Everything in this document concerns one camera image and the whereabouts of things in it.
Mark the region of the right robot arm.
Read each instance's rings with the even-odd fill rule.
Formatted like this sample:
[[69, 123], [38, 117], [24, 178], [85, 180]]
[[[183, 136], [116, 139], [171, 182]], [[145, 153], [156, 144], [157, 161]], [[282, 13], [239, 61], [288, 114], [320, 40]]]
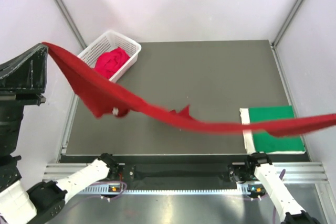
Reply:
[[276, 173], [276, 169], [267, 154], [253, 153], [247, 157], [245, 164], [246, 176], [261, 182], [277, 210], [281, 223], [319, 223], [316, 218], [310, 216], [297, 203]]

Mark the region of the pink red t shirt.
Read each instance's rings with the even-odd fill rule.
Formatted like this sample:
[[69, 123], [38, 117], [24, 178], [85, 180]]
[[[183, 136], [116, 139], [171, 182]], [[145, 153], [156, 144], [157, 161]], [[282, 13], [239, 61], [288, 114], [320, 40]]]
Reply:
[[118, 47], [100, 55], [93, 69], [106, 79], [110, 79], [129, 59], [129, 55]]

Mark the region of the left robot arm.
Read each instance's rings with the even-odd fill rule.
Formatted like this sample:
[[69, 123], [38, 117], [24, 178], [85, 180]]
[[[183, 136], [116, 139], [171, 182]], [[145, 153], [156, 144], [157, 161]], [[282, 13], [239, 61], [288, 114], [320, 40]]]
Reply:
[[24, 107], [41, 105], [46, 88], [48, 47], [37, 44], [1, 64], [1, 218], [7, 223], [47, 223], [86, 187], [102, 179], [114, 180], [119, 168], [104, 153], [76, 173], [25, 190], [17, 168], [17, 147]]

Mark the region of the dark red t shirt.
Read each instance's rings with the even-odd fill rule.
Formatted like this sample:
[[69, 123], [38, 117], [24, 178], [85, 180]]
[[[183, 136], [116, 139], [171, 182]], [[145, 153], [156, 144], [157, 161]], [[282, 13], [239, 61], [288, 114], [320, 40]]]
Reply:
[[48, 53], [68, 80], [74, 93], [91, 113], [100, 118], [117, 110], [117, 116], [130, 111], [141, 112], [179, 129], [204, 133], [240, 133], [265, 131], [275, 137], [302, 135], [335, 126], [335, 114], [284, 119], [250, 124], [209, 123], [150, 104], [126, 88], [109, 81], [66, 49], [45, 42]]

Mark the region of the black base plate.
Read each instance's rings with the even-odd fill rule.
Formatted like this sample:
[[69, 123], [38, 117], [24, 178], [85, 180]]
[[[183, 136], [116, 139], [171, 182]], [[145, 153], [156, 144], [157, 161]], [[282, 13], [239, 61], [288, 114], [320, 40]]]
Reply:
[[[108, 180], [128, 189], [233, 189], [255, 180], [245, 161], [249, 155], [112, 155]], [[278, 155], [268, 155], [272, 164]]]

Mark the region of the white plastic basket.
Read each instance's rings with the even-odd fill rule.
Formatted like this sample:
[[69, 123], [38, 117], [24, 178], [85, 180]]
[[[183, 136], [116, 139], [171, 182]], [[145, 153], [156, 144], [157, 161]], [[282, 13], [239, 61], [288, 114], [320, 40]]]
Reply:
[[142, 47], [136, 41], [109, 30], [92, 42], [78, 57], [100, 75], [117, 82], [137, 61]]

